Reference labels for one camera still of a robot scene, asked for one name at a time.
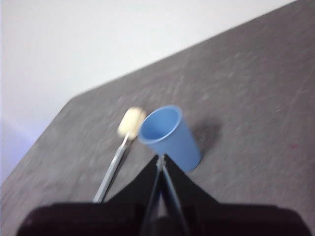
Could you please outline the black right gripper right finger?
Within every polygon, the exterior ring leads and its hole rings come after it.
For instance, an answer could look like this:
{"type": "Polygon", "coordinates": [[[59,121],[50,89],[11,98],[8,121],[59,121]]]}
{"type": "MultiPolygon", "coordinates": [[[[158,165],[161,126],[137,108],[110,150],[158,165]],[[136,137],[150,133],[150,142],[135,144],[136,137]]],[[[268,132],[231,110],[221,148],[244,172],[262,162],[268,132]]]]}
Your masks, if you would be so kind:
{"type": "Polygon", "coordinates": [[[308,236],[295,211],[274,205],[223,203],[195,184],[168,155],[163,173],[175,207],[192,236],[308,236]]]}

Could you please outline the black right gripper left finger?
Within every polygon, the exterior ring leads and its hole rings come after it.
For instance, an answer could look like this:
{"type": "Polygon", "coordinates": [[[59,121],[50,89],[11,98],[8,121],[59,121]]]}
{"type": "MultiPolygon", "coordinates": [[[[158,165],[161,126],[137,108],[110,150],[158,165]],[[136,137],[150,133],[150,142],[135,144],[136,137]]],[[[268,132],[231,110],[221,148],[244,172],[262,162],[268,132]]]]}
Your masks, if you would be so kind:
{"type": "Polygon", "coordinates": [[[20,225],[19,236],[113,236],[139,232],[154,186],[158,156],[104,203],[68,202],[37,207],[20,225]]]}

